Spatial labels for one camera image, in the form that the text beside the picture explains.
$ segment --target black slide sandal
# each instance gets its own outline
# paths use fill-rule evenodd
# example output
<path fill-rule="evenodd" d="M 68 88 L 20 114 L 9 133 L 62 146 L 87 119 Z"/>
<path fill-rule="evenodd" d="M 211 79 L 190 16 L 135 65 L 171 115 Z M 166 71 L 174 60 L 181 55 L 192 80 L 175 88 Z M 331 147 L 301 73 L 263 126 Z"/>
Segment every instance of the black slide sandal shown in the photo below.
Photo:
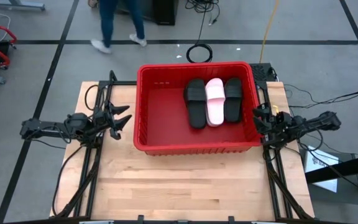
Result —
<path fill-rule="evenodd" d="M 206 93 L 204 81 L 194 79 L 187 84 L 183 93 L 191 127 L 203 129 L 206 126 Z"/>
<path fill-rule="evenodd" d="M 224 119 L 227 122 L 241 121 L 242 85 L 239 78 L 231 78 L 224 85 Z"/>

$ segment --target table leg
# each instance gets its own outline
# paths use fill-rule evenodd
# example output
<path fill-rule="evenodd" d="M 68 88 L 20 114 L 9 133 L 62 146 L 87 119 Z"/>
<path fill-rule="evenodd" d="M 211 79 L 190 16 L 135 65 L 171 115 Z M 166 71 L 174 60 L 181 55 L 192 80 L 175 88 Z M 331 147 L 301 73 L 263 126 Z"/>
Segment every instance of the table leg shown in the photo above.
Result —
<path fill-rule="evenodd" d="M 14 6 L 14 7 L 30 7 L 45 10 L 44 3 L 27 2 L 21 0 L 0 0 L 0 6 Z"/>

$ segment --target sneaker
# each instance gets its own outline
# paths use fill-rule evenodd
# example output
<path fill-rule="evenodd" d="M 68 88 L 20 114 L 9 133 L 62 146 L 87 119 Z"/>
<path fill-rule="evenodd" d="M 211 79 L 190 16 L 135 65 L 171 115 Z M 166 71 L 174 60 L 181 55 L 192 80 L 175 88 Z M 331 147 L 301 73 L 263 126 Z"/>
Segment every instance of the sneaker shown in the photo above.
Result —
<path fill-rule="evenodd" d="M 99 3 L 99 0 L 88 0 L 88 5 L 90 7 L 97 7 Z"/>
<path fill-rule="evenodd" d="M 136 34 L 131 34 L 129 35 L 129 38 L 131 39 L 131 41 L 133 42 L 137 42 L 138 44 L 140 44 L 142 47 L 145 47 L 147 45 L 147 41 L 145 39 L 140 40 L 139 38 L 137 38 Z"/>
<path fill-rule="evenodd" d="M 109 47 L 104 46 L 103 41 L 92 39 L 91 44 L 94 48 L 100 50 L 101 52 L 111 54 L 111 49 Z"/>

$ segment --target person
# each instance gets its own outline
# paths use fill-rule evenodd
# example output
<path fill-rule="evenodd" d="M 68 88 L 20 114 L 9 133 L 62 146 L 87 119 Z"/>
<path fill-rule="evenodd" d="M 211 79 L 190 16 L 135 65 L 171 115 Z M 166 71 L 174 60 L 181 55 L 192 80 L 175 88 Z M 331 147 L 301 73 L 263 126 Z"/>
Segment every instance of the person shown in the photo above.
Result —
<path fill-rule="evenodd" d="M 129 35 L 129 38 L 145 47 L 147 45 L 147 41 L 145 39 L 143 17 L 142 11 L 139 7 L 139 1 L 124 0 L 124 3 L 132 16 L 132 21 L 136 29 L 136 34 Z M 92 39 L 91 44 L 93 47 L 106 54 L 111 54 L 110 41 L 113 31 L 114 11 L 116 10 L 117 5 L 118 0 L 99 0 L 99 13 L 101 17 L 103 41 Z"/>

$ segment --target pink slide sandal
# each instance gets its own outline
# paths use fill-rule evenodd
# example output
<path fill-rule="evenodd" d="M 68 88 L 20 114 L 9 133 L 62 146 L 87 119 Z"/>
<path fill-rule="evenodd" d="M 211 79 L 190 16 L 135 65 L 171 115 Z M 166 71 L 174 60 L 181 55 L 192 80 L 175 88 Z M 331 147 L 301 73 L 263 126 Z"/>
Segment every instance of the pink slide sandal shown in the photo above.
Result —
<path fill-rule="evenodd" d="M 206 120 L 208 125 L 216 127 L 224 121 L 224 87 L 220 78 L 211 79 L 205 86 Z"/>

